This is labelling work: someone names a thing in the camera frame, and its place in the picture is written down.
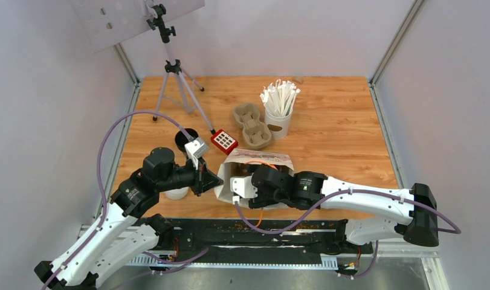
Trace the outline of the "paper bag with orange handles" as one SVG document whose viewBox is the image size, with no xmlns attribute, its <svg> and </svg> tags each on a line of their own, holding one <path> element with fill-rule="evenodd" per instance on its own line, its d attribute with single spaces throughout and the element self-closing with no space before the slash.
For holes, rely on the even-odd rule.
<svg viewBox="0 0 490 290">
<path fill-rule="evenodd" d="M 257 189 L 258 196 L 253 199 L 245 199 L 234 194 L 230 190 L 230 178 L 233 176 L 252 176 L 259 166 L 276 168 L 282 173 L 293 174 L 294 166 L 287 154 L 271 153 L 256 150 L 234 149 L 225 161 L 220 165 L 217 176 L 224 180 L 224 184 L 214 188 L 216 199 L 233 205 L 235 202 L 242 208 L 250 208 L 259 203 L 261 210 L 284 209 L 288 206 L 282 203 L 267 202 L 265 197 Z"/>
</svg>

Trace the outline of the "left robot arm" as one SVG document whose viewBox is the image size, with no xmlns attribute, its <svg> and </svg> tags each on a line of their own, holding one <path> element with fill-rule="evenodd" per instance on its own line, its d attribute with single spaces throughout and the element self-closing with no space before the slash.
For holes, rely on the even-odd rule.
<svg viewBox="0 0 490 290">
<path fill-rule="evenodd" d="M 71 248 L 53 261 L 34 269 L 47 289 L 97 289 L 132 258 L 173 243 L 173 225 L 160 214 L 147 218 L 137 231 L 116 245 L 113 241 L 158 203 L 160 193 L 189 187 L 195 195 L 224 182 L 207 169 L 202 158 L 175 163 L 174 152 L 157 147 L 143 160 L 142 168 L 124 180 L 101 214 Z"/>
</svg>

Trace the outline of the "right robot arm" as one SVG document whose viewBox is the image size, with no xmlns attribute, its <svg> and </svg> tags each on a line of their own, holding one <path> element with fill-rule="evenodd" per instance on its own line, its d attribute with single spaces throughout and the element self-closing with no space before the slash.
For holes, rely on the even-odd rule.
<svg viewBox="0 0 490 290">
<path fill-rule="evenodd" d="M 249 208 L 285 205 L 303 211 L 347 209 L 373 215 L 345 219 L 334 234 L 334 245 L 349 252 L 373 240 L 401 237 L 422 247 L 439 245 L 436 200 L 426 184 L 411 188 L 379 188 L 342 181 L 322 173 L 303 171 L 290 175 L 259 165 L 243 185 L 233 181 L 238 196 Z"/>
</svg>

